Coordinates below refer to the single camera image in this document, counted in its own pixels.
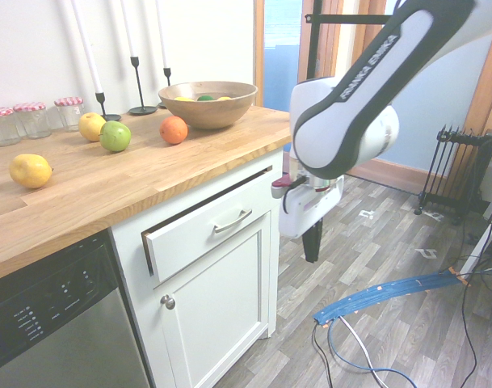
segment wood laminate floor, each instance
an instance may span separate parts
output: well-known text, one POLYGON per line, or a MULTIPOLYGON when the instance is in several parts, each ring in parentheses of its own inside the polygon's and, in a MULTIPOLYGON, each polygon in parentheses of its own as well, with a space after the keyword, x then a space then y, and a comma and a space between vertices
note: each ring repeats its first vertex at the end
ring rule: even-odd
MULTIPOLYGON (((444 209, 430 205, 428 215, 415 216, 417 203, 416 196, 346 177, 341 202, 325 218, 317 263, 304 260, 300 240, 281 239, 276 332, 258 340, 216 387, 327 388, 324 364, 311 343, 312 315, 371 285, 447 267, 460 254, 462 227, 453 226, 444 209)), ((481 234, 485 228, 481 218, 471 215, 465 234, 481 234)), ((465 243, 463 252, 472 249, 465 243)), ((492 286, 492 278, 487 282, 492 286)), ((419 388, 459 387, 473 367, 461 318, 463 290, 453 285, 395 297, 345 319, 376 367, 399 369, 419 388)), ((478 361, 465 387, 492 388, 492 292, 481 286, 479 276, 469 287, 465 311, 478 361)), ((335 325, 339 352, 366 365, 348 333, 341 323, 335 325)), ((326 329, 318 327, 317 341, 329 358, 335 388, 378 386, 370 374, 331 357, 326 338, 326 329)), ((379 374, 390 388, 411 387, 395 373, 379 374)))

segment white candle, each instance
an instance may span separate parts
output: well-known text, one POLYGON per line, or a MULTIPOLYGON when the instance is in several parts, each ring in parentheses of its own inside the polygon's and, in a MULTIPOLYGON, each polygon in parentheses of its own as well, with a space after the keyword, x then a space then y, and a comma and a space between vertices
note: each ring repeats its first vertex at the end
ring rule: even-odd
POLYGON ((160 11, 161 0, 156 0, 156 9, 158 10, 158 25, 159 25, 159 39, 162 43, 162 56, 163 56, 163 68, 168 69, 168 60, 166 59, 166 46, 165 46, 165 34, 163 34, 163 28, 165 27, 165 20, 163 13, 160 11))
POLYGON ((127 31, 127 41, 129 42, 129 51, 131 52, 131 57, 137 57, 138 54, 136 53, 134 44, 132 42, 131 29, 129 28, 129 21, 127 20, 127 5, 125 4, 125 0, 120 0, 120 3, 122 4, 122 11, 124 12, 124 24, 125 24, 125 30, 127 31))
POLYGON ((78 8, 77 0, 71 0, 71 4, 74 6, 75 19, 77 20, 78 31, 81 34, 87 64, 90 67, 91 79, 93 79, 93 85, 95 86, 95 93, 103 93, 99 72, 97 71, 95 58, 93 57, 93 52, 91 51, 90 41, 87 39, 86 26, 84 26, 84 20, 82 20, 82 13, 78 8))

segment franka emika robot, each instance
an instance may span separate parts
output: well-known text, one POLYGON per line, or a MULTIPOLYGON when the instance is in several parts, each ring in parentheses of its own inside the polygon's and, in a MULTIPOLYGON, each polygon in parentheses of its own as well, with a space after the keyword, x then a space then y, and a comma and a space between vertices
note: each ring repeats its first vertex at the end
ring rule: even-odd
POLYGON ((490 33, 492 0, 407 0, 343 78, 294 87, 289 174, 271 190, 282 200, 280 233, 303 236, 307 261, 317 261, 322 218, 341 199, 343 174, 395 142, 391 100, 421 69, 490 33))

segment cabinet door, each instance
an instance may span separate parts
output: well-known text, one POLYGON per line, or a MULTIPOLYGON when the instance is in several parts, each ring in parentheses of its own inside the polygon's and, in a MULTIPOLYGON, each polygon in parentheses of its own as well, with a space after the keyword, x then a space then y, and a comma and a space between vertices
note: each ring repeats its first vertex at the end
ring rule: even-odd
POLYGON ((270 226, 268 212, 154 290, 177 388, 213 386, 267 329, 270 226))

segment candlestick holder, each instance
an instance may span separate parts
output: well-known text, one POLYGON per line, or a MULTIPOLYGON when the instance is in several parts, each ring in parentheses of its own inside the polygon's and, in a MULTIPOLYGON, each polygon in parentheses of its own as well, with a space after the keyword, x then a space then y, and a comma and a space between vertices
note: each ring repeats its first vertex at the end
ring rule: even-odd
MULTIPOLYGON (((170 76, 172 75, 172 72, 170 71, 170 67, 164 67, 163 68, 163 73, 165 74, 165 77, 166 77, 166 84, 168 86, 170 86, 170 76)), ((161 108, 161 109, 166 109, 166 106, 163 102, 160 102, 158 104, 158 106, 161 108)))
POLYGON ((158 110, 157 107, 146 107, 143 104, 143 94, 141 93, 141 84, 140 84, 140 75, 138 73, 138 66, 140 65, 140 60, 138 57, 131 57, 131 64, 134 66, 134 70, 136 71, 136 80, 138 82, 138 91, 140 92, 140 102, 141 106, 129 109, 129 113, 136 116, 149 115, 150 113, 154 113, 158 110))
POLYGON ((106 114, 106 109, 103 106, 103 103, 106 101, 106 96, 102 93, 95 93, 95 96, 97 98, 97 101, 100 103, 100 107, 102 107, 102 117, 105 119, 105 121, 120 121, 122 116, 120 115, 107 115, 106 114))

